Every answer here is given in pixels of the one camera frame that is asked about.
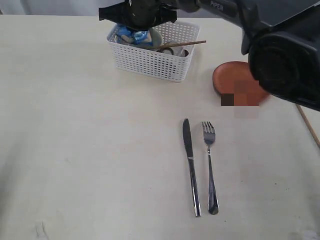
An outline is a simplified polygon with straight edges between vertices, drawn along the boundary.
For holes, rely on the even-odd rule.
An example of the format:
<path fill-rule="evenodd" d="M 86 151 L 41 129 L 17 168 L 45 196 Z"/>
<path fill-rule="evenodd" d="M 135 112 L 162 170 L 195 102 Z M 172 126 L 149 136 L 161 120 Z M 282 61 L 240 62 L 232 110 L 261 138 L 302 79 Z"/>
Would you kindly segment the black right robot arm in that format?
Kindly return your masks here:
<path fill-rule="evenodd" d="M 260 86 L 282 100 L 320 109 L 320 3 L 317 0 L 124 0 L 100 20 L 143 31 L 174 23 L 177 11 L 205 10 L 242 29 L 241 53 Z"/>

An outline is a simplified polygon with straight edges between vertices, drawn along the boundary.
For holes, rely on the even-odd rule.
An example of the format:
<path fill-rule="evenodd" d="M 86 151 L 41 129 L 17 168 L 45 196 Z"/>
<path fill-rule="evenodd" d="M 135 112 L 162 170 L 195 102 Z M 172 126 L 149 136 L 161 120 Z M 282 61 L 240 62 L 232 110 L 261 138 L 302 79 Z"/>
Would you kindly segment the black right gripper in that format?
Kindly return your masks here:
<path fill-rule="evenodd" d="M 146 31 L 177 20 L 174 0 L 125 0 L 98 9 L 100 21 L 108 20 L 135 31 Z"/>

